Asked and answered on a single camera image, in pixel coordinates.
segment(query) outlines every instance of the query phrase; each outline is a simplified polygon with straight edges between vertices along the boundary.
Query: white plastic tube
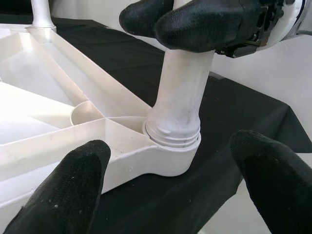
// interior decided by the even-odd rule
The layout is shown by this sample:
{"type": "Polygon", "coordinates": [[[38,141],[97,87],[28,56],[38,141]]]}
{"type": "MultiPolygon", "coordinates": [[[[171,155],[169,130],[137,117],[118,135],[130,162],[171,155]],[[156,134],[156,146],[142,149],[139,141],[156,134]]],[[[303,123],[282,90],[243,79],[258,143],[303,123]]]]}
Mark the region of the white plastic tube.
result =
{"type": "MultiPolygon", "coordinates": [[[[176,0],[174,8],[187,2],[176,0]]],[[[157,101],[143,126],[152,140],[174,148],[185,148],[198,140],[199,107],[214,53],[166,51],[157,101]]]]}
{"type": "Polygon", "coordinates": [[[33,25],[38,28],[53,28],[48,0],[31,0],[33,8],[33,25]]]}

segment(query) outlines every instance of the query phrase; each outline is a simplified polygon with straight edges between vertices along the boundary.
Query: white plastic post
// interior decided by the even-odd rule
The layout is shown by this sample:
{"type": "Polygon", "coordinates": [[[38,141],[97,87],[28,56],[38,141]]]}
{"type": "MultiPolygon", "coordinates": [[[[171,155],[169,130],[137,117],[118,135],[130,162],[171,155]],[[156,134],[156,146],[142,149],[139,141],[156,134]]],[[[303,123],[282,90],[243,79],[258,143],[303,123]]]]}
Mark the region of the white plastic post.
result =
{"type": "Polygon", "coordinates": [[[34,21],[33,25],[38,28],[55,27],[51,20],[49,1],[48,0],[31,0],[33,8],[34,21]]]}
{"type": "MultiPolygon", "coordinates": [[[[174,8],[187,2],[175,0],[174,8]]],[[[166,51],[157,101],[143,126],[152,140],[173,148],[185,148],[197,141],[199,107],[214,53],[166,51]]]]}

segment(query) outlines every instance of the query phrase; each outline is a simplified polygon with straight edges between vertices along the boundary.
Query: gloved finger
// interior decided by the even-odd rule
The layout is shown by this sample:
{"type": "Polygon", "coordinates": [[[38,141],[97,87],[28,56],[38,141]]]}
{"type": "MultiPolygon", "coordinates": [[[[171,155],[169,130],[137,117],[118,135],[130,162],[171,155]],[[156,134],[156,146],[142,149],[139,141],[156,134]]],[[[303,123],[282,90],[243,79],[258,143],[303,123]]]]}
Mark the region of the gloved finger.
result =
{"type": "Polygon", "coordinates": [[[252,131],[235,133],[230,148],[270,231],[312,233],[312,169],[289,147],[252,131]]]}
{"type": "Polygon", "coordinates": [[[236,45],[254,34],[261,11],[257,0],[193,0],[157,21],[156,39],[192,52],[236,45]]]}
{"type": "Polygon", "coordinates": [[[155,37],[155,23],[173,8],[174,0],[141,0],[129,5],[119,15],[121,27],[128,33],[155,37]]]}
{"type": "Polygon", "coordinates": [[[71,151],[35,190],[4,233],[88,233],[110,154],[110,148],[101,140],[71,151]]]}

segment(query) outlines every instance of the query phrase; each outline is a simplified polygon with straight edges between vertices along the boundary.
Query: black tablecloth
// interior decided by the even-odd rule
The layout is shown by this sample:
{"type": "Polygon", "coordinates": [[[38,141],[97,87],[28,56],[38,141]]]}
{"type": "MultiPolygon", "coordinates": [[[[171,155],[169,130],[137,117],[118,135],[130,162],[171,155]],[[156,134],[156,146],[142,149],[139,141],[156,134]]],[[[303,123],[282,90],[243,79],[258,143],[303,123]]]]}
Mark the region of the black tablecloth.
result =
{"type": "MultiPolygon", "coordinates": [[[[91,20],[53,21],[59,35],[146,103],[155,103],[163,51],[91,20]]],[[[1,15],[0,22],[31,18],[1,15]]],[[[226,78],[209,77],[200,118],[202,142],[190,169],[177,177],[143,175],[102,195],[92,234],[196,234],[240,183],[227,147],[239,129],[258,131],[298,153],[312,152],[287,104],[226,78]]]]}

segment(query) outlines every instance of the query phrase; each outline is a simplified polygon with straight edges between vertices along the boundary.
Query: white wall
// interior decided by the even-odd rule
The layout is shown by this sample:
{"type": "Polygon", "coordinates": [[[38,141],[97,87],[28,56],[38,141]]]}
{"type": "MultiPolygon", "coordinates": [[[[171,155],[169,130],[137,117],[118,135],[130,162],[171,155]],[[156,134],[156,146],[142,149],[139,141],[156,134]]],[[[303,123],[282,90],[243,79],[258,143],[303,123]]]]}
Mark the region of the white wall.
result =
{"type": "MultiPolygon", "coordinates": [[[[120,12],[135,0],[56,0],[54,16],[93,19],[121,30],[120,12]]],[[[144,41],[164,49],[156,40],[144,41]]],[[[215,55],[212,71],[289,104],[312,138],[312,36],[283,41],[265,51],[231,59],[215,55]]],[[[312,165],[312,155],[301,155],[312,165]]],[[[244,182],[203,228],[203,234],[269,234],[244,182]]]]}

